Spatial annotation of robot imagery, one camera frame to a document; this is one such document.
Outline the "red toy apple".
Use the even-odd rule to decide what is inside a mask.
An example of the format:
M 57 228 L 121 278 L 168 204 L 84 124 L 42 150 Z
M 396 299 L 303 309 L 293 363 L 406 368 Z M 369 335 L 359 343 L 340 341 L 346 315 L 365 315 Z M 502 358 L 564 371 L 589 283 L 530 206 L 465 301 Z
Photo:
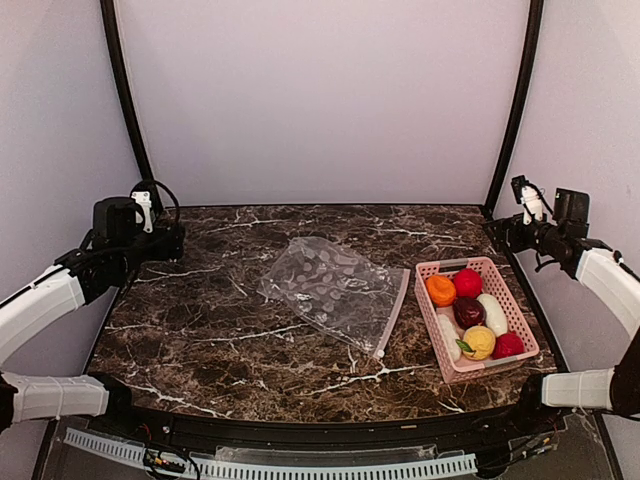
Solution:
M 481 275 L 469 268 L 460 270 L 453 277 L 453 284 L 458 297 L 477 298 L 483 291 Z

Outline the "orange toy fruit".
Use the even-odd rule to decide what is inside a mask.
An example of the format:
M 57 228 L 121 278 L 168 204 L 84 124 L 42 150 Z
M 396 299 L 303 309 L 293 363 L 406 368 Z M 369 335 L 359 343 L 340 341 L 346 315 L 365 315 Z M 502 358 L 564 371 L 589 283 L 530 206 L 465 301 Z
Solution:
M 433 275 L 427 278 L 425 287 L 436 308 L 451 306 L 457 297 L 453 281 L 442 275 Z

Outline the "dark red toy fruit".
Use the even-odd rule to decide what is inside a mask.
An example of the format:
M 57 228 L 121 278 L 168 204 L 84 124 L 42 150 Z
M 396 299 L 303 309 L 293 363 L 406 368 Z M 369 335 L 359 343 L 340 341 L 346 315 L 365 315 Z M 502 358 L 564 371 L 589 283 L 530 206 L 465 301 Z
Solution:
M 452 307 L 456 323 L 464 330 L 485 323 L 486 312 L 476 299 L 458 297 Z

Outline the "pink perforated plastic basket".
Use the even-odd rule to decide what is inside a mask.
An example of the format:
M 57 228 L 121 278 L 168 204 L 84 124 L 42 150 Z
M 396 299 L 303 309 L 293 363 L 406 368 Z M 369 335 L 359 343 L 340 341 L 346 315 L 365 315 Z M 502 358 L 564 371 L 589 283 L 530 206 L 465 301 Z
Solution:
M 518 368 L 539 353 L 515 298 L 487 257 L 417 264 L 415 294 L 448 384 Z

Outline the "yellow toy fruit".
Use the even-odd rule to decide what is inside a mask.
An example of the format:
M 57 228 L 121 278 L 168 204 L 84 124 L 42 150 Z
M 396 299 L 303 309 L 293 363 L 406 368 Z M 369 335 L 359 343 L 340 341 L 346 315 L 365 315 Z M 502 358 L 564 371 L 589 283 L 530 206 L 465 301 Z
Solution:
M 458 339 L 456 344 L 467 359 L 483 361 L 492 355 L 496 336 L 491 329 L 477 325 L 467 329 L 463 338 Z

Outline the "white toy radish with leaves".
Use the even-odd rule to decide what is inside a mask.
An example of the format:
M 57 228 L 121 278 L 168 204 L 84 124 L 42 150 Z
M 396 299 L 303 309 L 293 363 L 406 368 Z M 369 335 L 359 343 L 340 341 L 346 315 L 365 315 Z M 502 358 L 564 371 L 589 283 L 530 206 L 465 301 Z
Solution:
M 453 362 L 458 362 L 462 356 L 462 350 L 458 345 L 460 337 L 449 317 L 444 314 L 437 315 L 443 341 Z

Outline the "clear zip top bag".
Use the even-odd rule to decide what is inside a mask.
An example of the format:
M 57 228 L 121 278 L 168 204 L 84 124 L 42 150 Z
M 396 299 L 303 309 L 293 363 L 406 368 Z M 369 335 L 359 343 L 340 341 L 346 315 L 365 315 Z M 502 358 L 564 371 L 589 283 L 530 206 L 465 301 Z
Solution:
M 380 266 L 321 237 L 296 237 L 260 279 L 259 292 L 285 303 L 320 332 L 379 360 L 409 280 L 407 269 Z

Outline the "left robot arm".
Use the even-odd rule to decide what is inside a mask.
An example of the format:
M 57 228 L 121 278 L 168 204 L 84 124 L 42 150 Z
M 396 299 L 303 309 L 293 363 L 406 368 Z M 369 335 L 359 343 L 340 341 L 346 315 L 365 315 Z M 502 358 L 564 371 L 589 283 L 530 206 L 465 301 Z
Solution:
M 185 228 L 175 216 L 158 225 L 149 191 L 95 204 L 93 225 L 80 246 L 1 303 L 1 358 L 9 359 L 60 318 L 124 287 L 149 261 L 173 261 L 184 252 Z M 129 387 L 108 374 L 28 376 L 1 372 L 1 427 L 30 420 L 98 417 L 120 436 L 141 427 Z

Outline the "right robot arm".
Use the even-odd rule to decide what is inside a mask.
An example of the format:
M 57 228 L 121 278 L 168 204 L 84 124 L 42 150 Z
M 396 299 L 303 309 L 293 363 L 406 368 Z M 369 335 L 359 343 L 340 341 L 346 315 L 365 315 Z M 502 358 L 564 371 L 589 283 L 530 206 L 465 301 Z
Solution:
M 639 420 L 639 276 L 620 251 L 588 237 L 590 197 L 558 188 L 550 205 L 539 187 L 524 176 L 511 181 L 523 212 L 485 225 L 492 241 L 514 253 L 544 256 L 536 269 L 557 264 L 590 290 L 630 337 L 620 362 L 607 369 L 540 374 L 525 382 L 510 424 L 521 434 L 534 432 L 549 409 L 575 408 Z

